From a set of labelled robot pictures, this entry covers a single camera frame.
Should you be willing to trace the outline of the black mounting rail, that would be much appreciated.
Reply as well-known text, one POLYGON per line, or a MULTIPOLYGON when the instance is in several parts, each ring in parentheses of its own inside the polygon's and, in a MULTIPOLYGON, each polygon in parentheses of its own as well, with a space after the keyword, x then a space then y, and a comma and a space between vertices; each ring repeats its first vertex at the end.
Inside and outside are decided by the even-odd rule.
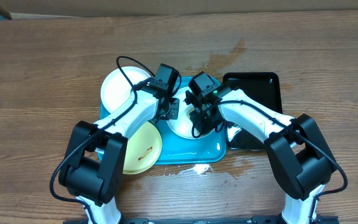
MULTIPOLYGON (((160 220, 149 220, 147 218, 122 218, 120 224, 279 224, 285 223, 282 218, 279 218, 280 215, 262 215, 262 216, 253 216, 252 218, 210 218, 210 219, 160 219, 160 220)), ((87 220, 67 220, 63 221, 63 224, 85 224, 88 223, 87 220)), ((340 224, 338 216, 323 217, 317 215, 315 224, 340 224)))

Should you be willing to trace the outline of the green and yellow sponge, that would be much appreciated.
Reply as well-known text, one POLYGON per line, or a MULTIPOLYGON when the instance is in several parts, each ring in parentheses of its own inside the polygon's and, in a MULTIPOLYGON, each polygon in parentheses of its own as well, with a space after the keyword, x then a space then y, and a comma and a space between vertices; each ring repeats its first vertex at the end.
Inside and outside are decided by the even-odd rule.
POLYGON ((193 108, 193 109, 189 110, 189 112, 187 112, 187 116, 188 116, 189 120, 193 124, 195 124, 201 119, 202 112, 203 111, 199 108, 193 108))

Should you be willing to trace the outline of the white plate with sauce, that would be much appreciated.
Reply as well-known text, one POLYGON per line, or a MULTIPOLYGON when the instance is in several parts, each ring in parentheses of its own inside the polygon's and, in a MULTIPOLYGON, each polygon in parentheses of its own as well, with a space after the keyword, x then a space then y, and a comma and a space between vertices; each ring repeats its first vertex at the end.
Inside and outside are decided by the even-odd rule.
POLYGON ((178 118, 168 120, 167 124, 170 129, 179 137, 185 139, 194 139, 191 133, 193 123, 190 119, 190 113, 195 109, 192 104, 187 105, 185 103, 186 91, 190 91, 188 86, 180 88, 173 96, 174 98, 179 99, 178 118))

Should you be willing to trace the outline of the teal plastic tray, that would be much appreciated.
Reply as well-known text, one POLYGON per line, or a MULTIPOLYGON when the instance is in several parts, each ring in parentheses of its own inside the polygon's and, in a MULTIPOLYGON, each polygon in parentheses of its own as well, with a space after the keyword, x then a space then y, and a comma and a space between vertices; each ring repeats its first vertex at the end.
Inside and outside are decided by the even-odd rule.
MULTIPOLYGON (((190 79, 185 77, 181 87, 188 86, 190 79)), ((226 133, 222 130, 216 133, 212 130, 207 135, 197 139, 185 139, 176 135, 168 126, 167 121, 154 122, 152 119, 157 111, 157 99, 146 91, 137 92, 137 103, 133 109, 124 115, 115 125, 107 130, 121 133, 130 139, 146 122, 151 122, 159 131, 162 138, 162 151, 154 165, 173 164, 205 164, 217 162, 226 153, 226 133)))

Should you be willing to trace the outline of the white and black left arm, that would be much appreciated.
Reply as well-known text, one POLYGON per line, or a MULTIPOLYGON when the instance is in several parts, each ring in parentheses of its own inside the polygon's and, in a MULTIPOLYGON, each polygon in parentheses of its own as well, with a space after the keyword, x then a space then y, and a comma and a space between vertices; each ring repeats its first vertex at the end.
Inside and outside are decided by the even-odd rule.
POLYGON ((177 119, 179 99, 150 85, 132 90, 123 104, 94 123, 78 122, 64 159, 52 174, 82 204, 88 223, 119 223, 115 196, 122 181, 129 138, 152 119, 177 119))

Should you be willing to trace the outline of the black tray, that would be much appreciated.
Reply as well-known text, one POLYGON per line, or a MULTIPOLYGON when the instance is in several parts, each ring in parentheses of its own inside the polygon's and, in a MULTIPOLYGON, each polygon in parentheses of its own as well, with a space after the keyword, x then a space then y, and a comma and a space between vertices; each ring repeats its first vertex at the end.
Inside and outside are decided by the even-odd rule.
MULTIPOLYGON (((231 88, 238 87, 254 101, 282 113, 279 77, 273 72, 231 72, 223 77, 231 88)), ((230 150, 263 151, 264 144, 245 129, 226 123, 227 146, 230 150)))

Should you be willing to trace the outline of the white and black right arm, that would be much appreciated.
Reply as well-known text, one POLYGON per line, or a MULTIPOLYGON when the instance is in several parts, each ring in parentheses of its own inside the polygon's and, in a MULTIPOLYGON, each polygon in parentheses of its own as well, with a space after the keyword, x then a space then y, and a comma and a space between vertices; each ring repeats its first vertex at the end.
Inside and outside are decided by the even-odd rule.
POLYGON ((286 193, 278 223, 321 222, 318 201, 333 193, 325 186, 342 169, 312 117, 278 113, 229 87, 188 90, 184 101, 195 109, 190 115, 192 131, 204 134, 227 121, 264 144, 275 180, 286 193))

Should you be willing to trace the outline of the white plate at tray corner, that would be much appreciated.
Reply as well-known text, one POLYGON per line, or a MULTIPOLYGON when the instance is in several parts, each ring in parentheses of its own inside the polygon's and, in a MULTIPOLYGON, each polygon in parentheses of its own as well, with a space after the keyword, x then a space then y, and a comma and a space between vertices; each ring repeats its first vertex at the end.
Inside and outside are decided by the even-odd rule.
MULTIPOLYGON (((133 85, 150 78, 150 75, 143 69, 138 67, 122 67, 133 85)), ((103 81, 101 85, 101 102, 104 108, 109 112, 115 111, 130 96, 131 86, 126 80, 120 69, 112 71, 103 81)))

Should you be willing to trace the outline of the yellow plate with sauce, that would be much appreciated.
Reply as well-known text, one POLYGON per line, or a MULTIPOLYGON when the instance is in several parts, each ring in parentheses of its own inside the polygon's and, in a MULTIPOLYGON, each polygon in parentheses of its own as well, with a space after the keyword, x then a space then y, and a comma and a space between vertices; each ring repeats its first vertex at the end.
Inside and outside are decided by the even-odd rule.
POLYGON ((151 123, 144 123, 129 139, 126 149, 123 174, 140 174, 151 168, 162 151, 162 138, 151 123))

